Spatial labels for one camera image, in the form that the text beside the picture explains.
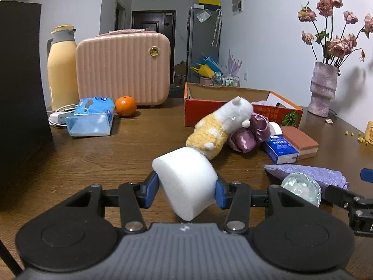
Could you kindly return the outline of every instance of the small blue and white box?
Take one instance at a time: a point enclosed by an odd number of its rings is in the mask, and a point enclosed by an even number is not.
[[[294,163],[298,157],[298,151],[281,135],[270,136],[262,147],[274,164]]]
[[[81,99],[74,113],[66,118],[69,134],[73,137],[109,136],[114,109],[114,102],[110,98]]]

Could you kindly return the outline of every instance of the orange box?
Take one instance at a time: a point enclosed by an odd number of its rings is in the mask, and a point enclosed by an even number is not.
[[[303,109],[273,91],[186,83],[184,89],[184,124],[194,127],[199,120],[226,102],[240,96],[249,102],[268,101],[273,106],[253,105],[254,112],[280,126],[299,127]]]

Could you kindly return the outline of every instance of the gray refrigerator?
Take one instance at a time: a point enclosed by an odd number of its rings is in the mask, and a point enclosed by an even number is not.
[[[214,45],[211,45],[214,38],[218,12],[210,11],[211,17],[201,23],[196,16],[202,11],[202,9],[193,7],[189,10],[188,48],[186,52],[186,64],[188,67],[186,81],[192,83],[199,83],[200,79],[195,72],[190,69],[191,64],[198,62],[203,56],[212,56],[219,62],[220,39],[218,39],[217,47],[216,40]]]

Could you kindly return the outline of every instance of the tangerine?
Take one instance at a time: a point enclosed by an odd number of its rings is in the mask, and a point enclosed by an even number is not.
[[[132,116],[136,109],[136,101],[132,97],[120,97],[115,101],[115,111],[121,117]]]

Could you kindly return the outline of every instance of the suitcase handle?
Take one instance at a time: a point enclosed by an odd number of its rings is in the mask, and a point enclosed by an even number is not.
[[[108,33],[103,33],[102,35],[98,35],[97,37],[125,35],[128,33],[150,33],[150,32],[154,33],[153,31],[146,31],[145,29],[121,29],[119,31],[109,31]]]

